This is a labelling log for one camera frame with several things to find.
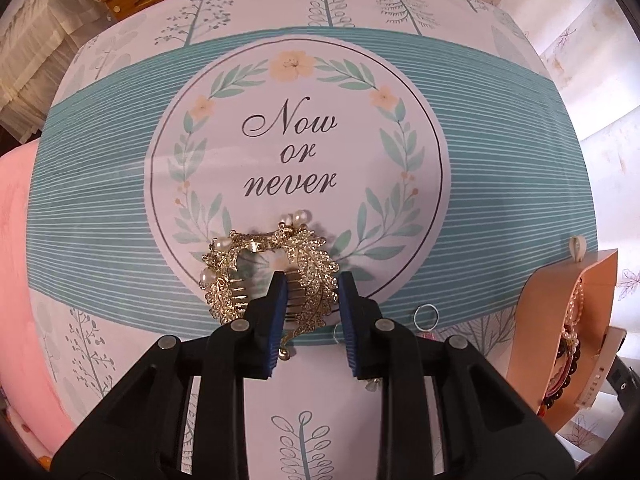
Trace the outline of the peach jewelry box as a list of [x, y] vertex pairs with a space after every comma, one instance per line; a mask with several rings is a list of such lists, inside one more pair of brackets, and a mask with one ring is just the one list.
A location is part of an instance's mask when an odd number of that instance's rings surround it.
[[526, 282], [515, 310], [515, 332], [506, 380], [536, 411], [554, 375], [570, 300], [582, 304], [577, 336], [582, 354], [577, 370], [542, 420], [557, 432], [580, 410], [575, 402], [587, 385], [594, 355], [610, 326], [618, 251], [599, 250], [582, 261], [571, 258], [538, 269]]

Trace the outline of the gold leaf hair comb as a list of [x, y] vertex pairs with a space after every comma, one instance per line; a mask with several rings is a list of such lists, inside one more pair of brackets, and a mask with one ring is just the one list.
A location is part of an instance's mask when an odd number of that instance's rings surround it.
[[202, 257], [198, 287], [209, 314], [221, 324], [242, 318], [252, 299], [242, 272], [270, 254], [283, 259], [277, 267], [288, 281], [285, 328], [278, 350], [282, 361], [292, 356], [288, 344], [326, 326], [337, 304], [340, 266], [324, 249], [326, 239], [309, 227], [309, 220], [308, 211], [298, 210], [281, 217], [271, 232], [232, 230], [213, 238]]

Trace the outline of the pink smart watch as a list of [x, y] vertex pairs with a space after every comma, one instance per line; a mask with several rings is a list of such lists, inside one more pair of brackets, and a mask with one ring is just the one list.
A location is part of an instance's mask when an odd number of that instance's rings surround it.
[[606, 381], [606, 376], [611, 370], [618, 350], [622, 346], [627, 331], [624, 328], [608, 326], [605, 331], [602, 344], [593, 358], [593, 367], [587, 385], [582, 389], [575, 405], [578, 408], [591, 408], [597, 394]]

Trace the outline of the pink charm hoop earring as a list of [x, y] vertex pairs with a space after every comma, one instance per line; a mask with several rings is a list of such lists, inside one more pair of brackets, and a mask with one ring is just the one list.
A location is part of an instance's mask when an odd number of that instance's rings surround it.
[[413, 312], [412, 322], [418, 335], [424, 339], [436, 340], [435, 330], [439, 324], [439, 310], [434, 304], [421, 304]]

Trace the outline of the pink blanket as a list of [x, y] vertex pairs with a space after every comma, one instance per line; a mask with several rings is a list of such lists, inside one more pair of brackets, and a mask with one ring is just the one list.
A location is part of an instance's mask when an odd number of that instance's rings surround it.
[[38, 143], [1, 157], [1, 385], [51, 454], [73, 432], [37, 337], [27, 285], [26, 219]]

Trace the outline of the teal patterned tablecloth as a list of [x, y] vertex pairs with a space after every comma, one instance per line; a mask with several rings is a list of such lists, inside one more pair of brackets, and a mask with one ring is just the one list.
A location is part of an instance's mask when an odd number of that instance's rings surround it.
[[216, 330], [213, 238], [298, 210], [386, 318], [417, 335], [434, 304], [437, 339], [501, 373], [526, 282], [597, 238], [570, 115], [503, 10], [164, 1], [78, 53], [35, 159], [28, 286], [73, 432], [161, 336]]

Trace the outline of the white lace bed skirt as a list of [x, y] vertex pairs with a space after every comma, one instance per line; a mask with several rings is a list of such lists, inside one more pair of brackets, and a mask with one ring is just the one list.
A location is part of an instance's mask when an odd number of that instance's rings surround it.
[[24, 142], [43, 127], [76, 54], [110, 19], [96, 0], [1, 2], [1, 127]]

